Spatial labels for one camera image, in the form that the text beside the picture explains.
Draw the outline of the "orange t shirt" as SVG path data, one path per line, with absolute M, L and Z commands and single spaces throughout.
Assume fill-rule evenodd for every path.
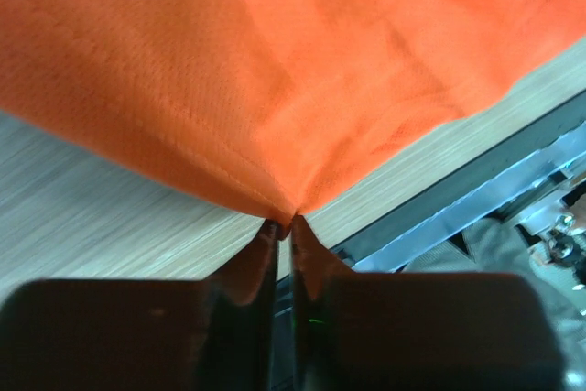
M 287 223 L 585 33 L 585 0 L 1 0 L 1 107 Z

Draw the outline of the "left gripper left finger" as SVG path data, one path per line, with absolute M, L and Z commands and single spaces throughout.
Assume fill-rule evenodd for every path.
M 4 390 L 265 390 L 279 227 L 200 280 L 38 279 L 1 307 Z

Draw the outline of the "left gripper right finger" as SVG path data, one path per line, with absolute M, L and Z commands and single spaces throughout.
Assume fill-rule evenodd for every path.
M 290 225 L 297 390 L 560 390 L 537 293 L 506 274 L 352 270 Z

